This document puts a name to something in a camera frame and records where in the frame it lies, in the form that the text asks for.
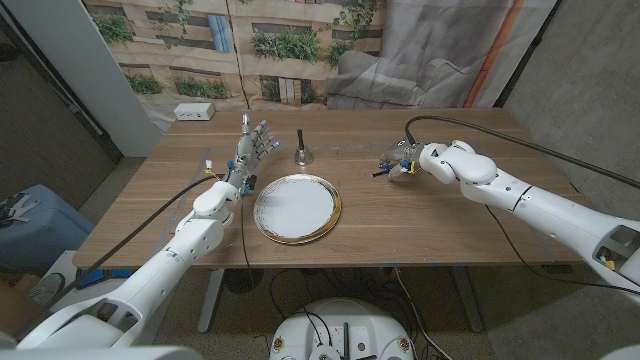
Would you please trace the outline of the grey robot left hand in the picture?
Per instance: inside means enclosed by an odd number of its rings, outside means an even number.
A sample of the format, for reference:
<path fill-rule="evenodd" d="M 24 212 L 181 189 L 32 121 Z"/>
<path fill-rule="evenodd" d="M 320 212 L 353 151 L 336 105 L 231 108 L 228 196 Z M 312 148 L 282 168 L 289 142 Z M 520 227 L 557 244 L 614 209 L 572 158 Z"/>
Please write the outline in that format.
<path fill-rule="evenodd" d="M 251 177 L 256 168 L 279 146 L 279 142 L 274 140 L 269 131 L 266 120 L 252 128 L 249 115 L 247 113 L 242 115 L 241 136 L 235 155 L 228 162 L 229 170 L 224 177 L 224 181 L 235 186 L 240 194 L 247 194 L 255 187 L 255 180 L 251 180 Z"/>

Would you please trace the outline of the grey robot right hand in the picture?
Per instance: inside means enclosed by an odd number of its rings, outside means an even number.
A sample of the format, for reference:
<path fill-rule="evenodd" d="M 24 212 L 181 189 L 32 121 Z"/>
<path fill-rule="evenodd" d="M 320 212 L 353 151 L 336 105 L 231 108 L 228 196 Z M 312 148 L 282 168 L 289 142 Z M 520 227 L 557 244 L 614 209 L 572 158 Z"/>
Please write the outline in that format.
<path fill-rule="evenodd" d="M 424 148 L 422 143 L 411 144 L 402 139 L 392 144 L 379 158 L 379 169 L 385 172 L 389 179 L 403 174 L 414 174 L 421 170 L 420 154 Z"/>

